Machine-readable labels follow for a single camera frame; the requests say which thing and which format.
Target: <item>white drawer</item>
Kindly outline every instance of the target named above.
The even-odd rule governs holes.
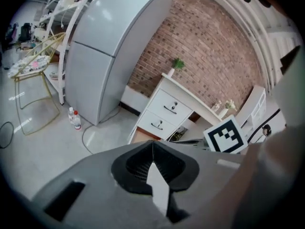
[[[171,132],[176,129],[174,125],[168,123],[148,110],[146,110],[141,117],[138,126],[161,139],[167,138]]]
[[[149,104],[148,110],[174,126],[178,126],[192,112],[190,108],[161,89]]]

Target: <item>cable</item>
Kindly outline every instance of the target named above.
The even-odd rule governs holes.
[[[4,127],[5,124],[10,124],[11,127],[12,127],[13,129],[12,129],[12,133],[11,133],[11,136],[10,136],[10,141],[9,141],[9,143],[8,143],[6,146],[4,146],[4,147],[0,146],[0,148],[7,148],[7,147],[11,144],[11,142],[12,142],[12,140],[13,140],[13,136],[14,136],[14,126],[13,126],[12,122],[10,122],[10,121],[5,122],[5,123],[0,127],[0,132],[1,132],[1,129]]]
[[[68,11],[68,9],[69,9],[70,6],[71,6],[71,4],[68,5],[66,11],[63,13],[63,15],[62,15],[62,17],[61,17],[61,28],[62,28],[62,29],[64,28],[63,23],[62,23],[62,19],[63,19],[63,17],[65,16],[65,14],[66,14],[66,12]]]
[[[120,111],[121,111],[121,108],[119,107],[119,111],[118,111],[116,114],[114,114],[113,116],[110,116],[108,119],[106,119],[106,120],[100,122],[99,125],[100,125],[100,124],[103,124],[103,123],[105,123],[106,121],[110,120],[111,118],[115,117]],[[88,152],[89,152],[90,154],[93,155],[94,153],[91,152],[91,151],[88,149],[88,147],[85,145],[85,143],[84,143],[84,134],[85,134],[85,132],[86,132],[90,127],[92,127],[92,126],[93,126],[93,124],[91,124],[90,126],[88,126],[88,127],[84,130],[84,132],[82,133],[82,136],[81,136],[81,142],[82,142],[82,144],[84,145],[84,147],[88,150]]]
[[[171,135],[170,139],[168,139],[168,141],[170,142],[171,141],[171,138],[173,137],[173,135],[176,134],[176,131]]]
[[[277,111],[274,112],[274,114],[272,116],[270,116],[267,120],[265,120],[253,133],[252,135],[249,137],[248,139],[248,143],[250,143],[251,139],[254,137],[254,135],[258,132],[259,129],[261,129],[263,127],[263,125],[265,125],[268,121],[270,121],[273,117],[275,117],[281,110],[278,109]]]

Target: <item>white floor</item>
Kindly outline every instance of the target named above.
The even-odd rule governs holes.
[[[11,65],[17,55],[13,50],[2,56],[2,64]],[[14,82],[7,78],[7,71],[0,72],[0,125],[11,121],[14,137],[10,146],[0,149],[0,164],[9,184],[18,192],[31,199],[35,193],[61,172],[91,155],[83,146],[81,135],[89,123],[82,119],[82,130],[77,131],[69,123],[68,109],[58,101],[56,91],[49,84],[56,105],[61,111],[50,125],[41,131],[24,136],[17,118]],[[20,101],[24,105],[34,99],[46,96],[42,79],[31,78],[20,84]],[[54,116],[54,106],[50,101],[38,101],[20,110],[25,131],[37,128]],[[119,114],[107,122],[88,129],[84,142],[93,153],[102,152],[127,144],[137,116],[121,109]],[[0,132],[1,145],[7,141],[11,129],[6,126]]]

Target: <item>white shelf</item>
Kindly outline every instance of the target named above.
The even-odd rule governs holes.
[[[262,100],[261,102],[263,104],[265,99],[265,89],[261,86],[255,85],[246,103],[243,105],[242,109],[235,117],[237,123],[242,126],[246,122],[246,120],[250,120],[250,122],[253,122],[251,118],[254,117],[254,115],[256,115],[256,113],[260,111],[261,108],[260,100]]]
[[[44,41],[44,40],[46,40],[46,39],[43,39],[42,37],[40,37],[40,36],[35,36],[35,38],[36,39],[38,39],[39,41]],[[51,41],[47,41],[47,42],[45,42],[44,44],[46,44],[46,45],[50,45],[52,42]],[[70,49],[70,45],[67,45],[67,47],[66,47],[66,50],[69,50]],[[62,47],[62,44],[60,44],[60,45],[58,45],[58,47],[56,48],[56,51],[57,52],[61,52],[63,50],[63,47]]]
[[[250,122],[246,122],[242,128],[242,131],[244,133],[244,136],[246,137],[246,139],[248,139],[249,134],[252,133],[254,131],[254,127]]]
[[[57,92],[62,91],[62,89],[65,87],[65,80],[62,80],[62,88],[59,88],[59,82],[58,80],[53,80],[50,77],[50,73],[52,72],[58,72],[58,63],[50,63],[50,65],[47,67],[47,69],[44,71],[45,76],[51,83],[51,85],[55,88]]]
[[[60,8],[54,13],[54,23],[61,23],[61,19],[63,23],[69,23],[73,13],[75,12],[77,6],[81,3],[81,0],[78,2],[75,2],[73,4],[68,5],[67,7]],[[39,23],[46,23],[50,20],[53,13],[49,13],[47,16],[42,17],[39,21]]]
[[[53,10],[55,9],[55,7],[57,6],[59,0],[52,0],[49,2],[49,4],[47,4],[46,9],[50,9]]]

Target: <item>black cable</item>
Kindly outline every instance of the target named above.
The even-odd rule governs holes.
[[[252,135],[249,137],[248,139],[248,143],[250,143],[251,139],[254,137],[254,135],[258,132],[259,129],[261,129],[263,127],[263,125],[265,125],[268,121],[270,121],[273,117],[275,117],[281,110],[278,109],[277,111],[274,112],[274,114],[272,116],[270,116],[267,120],[265,120],[253,133]]]
[[[171,141],[171,139],[175,136],[176,133],[178,133],[178,135],[181,134],[181,133],[183,133],[183,134],[181,135],[181,136],[183,136],[183,135],[184,135],[184,132],[185,132],[185,127],[183,126],[183,128],[184,128],[184,129],[183,129],[183,131],[181,131],[181,132],[177,132],[178,130],[175,131],[175,132],[171,135],[170,139],[168,139],[168,142],[171,142],[171,143],[177,142],[177,141]]]
[[[118,111],[116,114],[114,114],[113,116],[110,116],[108,119],[106,119],[106,120],[100,122],[99,125],[100,125],[100,124],[103,124],[103,123],[105,123],[106,121],[110,120],[111,118],[115,117],[120,111],[121,111],[121,108],[119,107],[119,111]],[[88,150],[88,152],[89,152],[90,154],[93,155],[94,153],[91,152],[91,151],[88,149],[88,147],[85,145],[85,143],[84,143],[84,134],[85,134],[85,132],[86,132],[90,127],[92,127],[92,126],[93,126],[93,124],[91,124],[90,126],[88,126],[88,127],[84,130],[84,132],[82,133],[82,136],[81,136],[81,141],[82,141],[82,144],[84,145],[84,147]]]
[[[0,127],[0,132],[1,132],[1,129],[4,127],[5,124],[10,124],[10,125],[11,125],[11,127],[12,127],[12,133],[11,133],[11,136],[10,136],[10,141],[9,141],[9,143],[8,143],[6,146],[4,146],[4,147],[2,147],[2,146],[0,145],[0,148],[7,148],[7,147],[11,144],[11,142],[12,142],[12,140],[13,140],[13,136],[14,136],[14,126],[13,126],[12,122],[10,122],[10,121],[5,122],[5,123]]]

